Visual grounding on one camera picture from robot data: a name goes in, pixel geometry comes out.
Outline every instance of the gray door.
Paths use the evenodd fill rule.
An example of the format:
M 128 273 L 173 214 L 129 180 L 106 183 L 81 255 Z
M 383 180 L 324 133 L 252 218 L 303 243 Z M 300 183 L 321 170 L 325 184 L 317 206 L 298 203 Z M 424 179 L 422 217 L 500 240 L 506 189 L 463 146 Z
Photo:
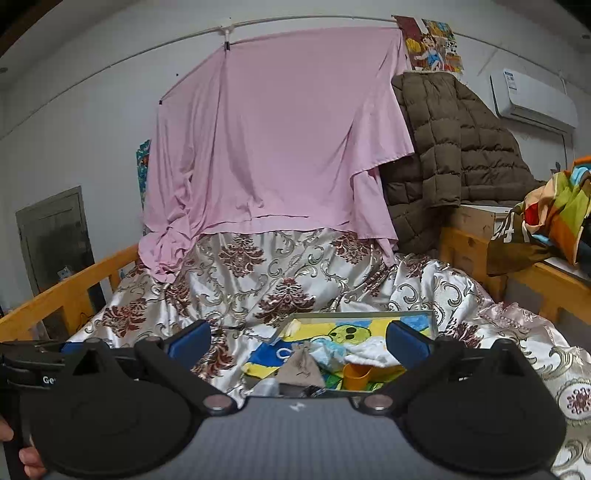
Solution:
M 19 210 L 17 224 L 35 295 L 95 262 L 80 187 Z M 100 285 L 91 287 L 89 294 L 95 309 L 100 310 L 105 305 Z

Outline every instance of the wooden bed rail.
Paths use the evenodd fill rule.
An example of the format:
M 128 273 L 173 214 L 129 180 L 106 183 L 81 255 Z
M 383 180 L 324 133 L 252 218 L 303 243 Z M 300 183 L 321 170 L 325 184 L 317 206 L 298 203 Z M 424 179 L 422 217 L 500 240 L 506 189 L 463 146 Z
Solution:
M 0 319 L 0 341 L 30 339 L 31 327 L 62 308 L 68 333 L 73 335 L 96 313 L 88 288 L 108 278 L 111 289 L 115 291 L 121 281 L 119 269 L 138 258 L 138 246 L 134 245 L 40 293 Z
M 441 260 L 468 273 L 495 301 L 504 300 L 507 276 L 486 275 L 488 240 L 447 227 L 441 230 L 440 239 Z M 557 323 L 563 309 L 591 325 L 591 287 L 584 282 L 543 262 L 511 273 L 508 278 L 541 296 L 540 316 Z

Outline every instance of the poster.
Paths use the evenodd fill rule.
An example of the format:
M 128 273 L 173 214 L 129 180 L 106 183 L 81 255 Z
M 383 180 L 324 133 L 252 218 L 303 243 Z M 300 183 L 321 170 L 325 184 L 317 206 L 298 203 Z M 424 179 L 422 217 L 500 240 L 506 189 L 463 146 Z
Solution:
M 148 162 L 150 160 L 150 140 L 146 140 L 135 152 L 135 160 L 138 164 L 139 194 L 142 199 L 142 208 L 146 198 L 146 182 L 148 181 Z
M 413 17 L 393 17 L 404 34 L 413 70 L 462 74 L 462 58 L 457 54 L 456 37 L 448 24 L 423 20 L 421 29 Z

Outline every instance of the human hand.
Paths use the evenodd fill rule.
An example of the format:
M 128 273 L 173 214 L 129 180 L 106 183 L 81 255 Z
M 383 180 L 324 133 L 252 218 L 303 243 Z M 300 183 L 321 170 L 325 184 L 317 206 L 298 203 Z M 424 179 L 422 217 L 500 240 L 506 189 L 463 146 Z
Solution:
M 21 449 L 18 452 L 18 457 L 25 466 L 25 473 L 31 480 L 38 480 L 47 473 L 35 446 Z
M 10 425 L 0 417 L 0 442 L 10 442 L 13 437 L 14 432 Z M 18 452 L 18 457 L 25 466 L 25 473 L 31 480 L 38 480 L 47 473 L 41 462 L 41 457 L 39 457 L 39 452 L 34 446 L 21 449 Z

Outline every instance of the air conditioner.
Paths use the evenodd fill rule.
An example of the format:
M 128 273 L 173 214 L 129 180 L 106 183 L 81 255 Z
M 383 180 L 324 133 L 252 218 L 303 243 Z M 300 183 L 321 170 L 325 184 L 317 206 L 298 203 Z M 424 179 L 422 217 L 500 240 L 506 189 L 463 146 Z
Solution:
M 553 131 L 572 132 L 579 126 L 574 102 L 539 80 L 503 69 L 491 75 L 491 85 L 499 116 Z

